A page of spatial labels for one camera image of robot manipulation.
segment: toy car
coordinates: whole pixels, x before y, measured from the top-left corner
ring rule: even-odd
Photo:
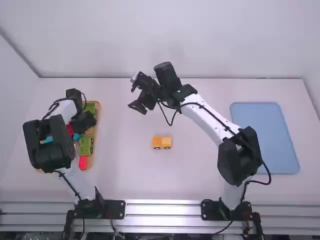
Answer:
[[[158,149],[170,149],[172,148],[171,136],[154,136],[152,138],[152,147]]]
[[[79,140],[79,155],[80,156],[89,156],[94,152],[93,148],[94,139],[90,136],[82,136]]]

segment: blue mat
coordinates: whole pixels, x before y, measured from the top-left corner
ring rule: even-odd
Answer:
[[[275,102],[234,102],[232,121],[251,126],[258,135],[261,155],[272,174],[296,174],[299,162],[280,106]],[[263,166],[259,174],[266,174]]]

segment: wooden tray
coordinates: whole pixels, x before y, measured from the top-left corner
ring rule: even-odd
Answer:
[[[96,143],[96,136],[97,136],[97,128],[98,128],[98,124],[99,124],[99,119],[100,119],[100,111],[101,111],[101,105],[98,101],[87,101],[87,103],[94,103],[95,109],[96,109],[96,125],[94,127],[89,128],[87,131],[85,131],[85,135],[86,136],[90,136],[94,139],[93,142],[93,153],[89,156],[87,156],[86,159],[86,170],[82,170],[84,171],[88,171],[94,164],[94,158],[95,158],[95,145]]]

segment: white wall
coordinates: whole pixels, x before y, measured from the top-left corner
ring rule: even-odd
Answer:
[[[320,110],[318,0],[2,0],[0,26],[45,77],[304,78]]]
[[[0,178],[36,92],[38,77],[0,36]]]

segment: green toy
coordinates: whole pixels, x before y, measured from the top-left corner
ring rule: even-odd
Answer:
[[[82,136],[79,140],[80,156],[89,156],[94,152],[94,139],[90,136]]]

